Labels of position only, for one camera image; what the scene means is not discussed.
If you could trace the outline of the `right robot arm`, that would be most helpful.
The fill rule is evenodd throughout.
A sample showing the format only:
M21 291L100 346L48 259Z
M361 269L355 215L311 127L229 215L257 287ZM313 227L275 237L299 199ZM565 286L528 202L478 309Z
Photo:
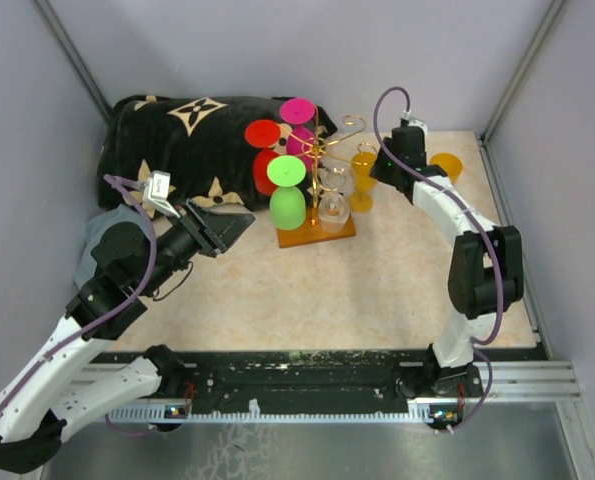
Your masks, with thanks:
M524 292L520 232L495 224L472 207L446 170L428 163L425 139L421 126L402 122L381 140L370 171L430 217L453 248L447 280L452 311L428 347L421 370L401 379L398 388L408 398L455 391L466 380L479 347L496 339L504 313Z

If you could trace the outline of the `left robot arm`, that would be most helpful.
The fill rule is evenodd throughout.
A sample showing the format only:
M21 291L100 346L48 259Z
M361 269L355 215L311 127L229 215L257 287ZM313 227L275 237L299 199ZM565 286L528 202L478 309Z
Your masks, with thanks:
M143 298L158 299L160 287L190 269L193 256L226 252L254 220L250 213L211 212L192 201L178 206L162 235L126 205L94 217L76 274L77 294L44 345L0 392L0 470L29 473L111 410L142 397L178 394L185 366L165 345L149 347L87 387L67 388L146 313Z

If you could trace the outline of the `pink plastic wine glass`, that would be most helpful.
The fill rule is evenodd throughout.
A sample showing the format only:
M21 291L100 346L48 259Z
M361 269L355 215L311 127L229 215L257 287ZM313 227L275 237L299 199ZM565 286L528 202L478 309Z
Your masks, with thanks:
M313 132L306 123L314 119L315 105L305 98L292 98L281 106L279 113L281 119L292 127L286 143L287 153L303 156L313 140Z

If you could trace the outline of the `red plastic wine glass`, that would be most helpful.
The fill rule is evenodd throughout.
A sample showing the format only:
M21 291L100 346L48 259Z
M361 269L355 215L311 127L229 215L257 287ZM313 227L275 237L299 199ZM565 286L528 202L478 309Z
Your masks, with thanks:
M244 132L246 142L259 148L253 160L252 174L256 190L265 196L271 196L277 186L269 179L267 168L279 154L271 149L281 137L279 125L268 119L255 120L248 125Z

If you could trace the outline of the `clear wine glass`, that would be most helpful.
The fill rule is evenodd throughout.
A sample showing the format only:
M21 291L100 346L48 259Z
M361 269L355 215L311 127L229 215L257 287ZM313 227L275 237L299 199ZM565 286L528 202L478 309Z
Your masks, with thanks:
M318 170L318 181L320 224L328 233L340 232L350 217L347 196L354 191L354 175L347 168L322 167Z

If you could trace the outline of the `green plastic wine glass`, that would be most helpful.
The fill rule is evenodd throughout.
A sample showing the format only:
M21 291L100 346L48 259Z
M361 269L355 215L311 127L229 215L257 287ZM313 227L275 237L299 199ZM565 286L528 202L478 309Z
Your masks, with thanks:
M276 186L271 195L270 213L277 229L295 230L305 221L306 203L298 185L306 173L305 164L296 156L278 156L269 163L267 176Z

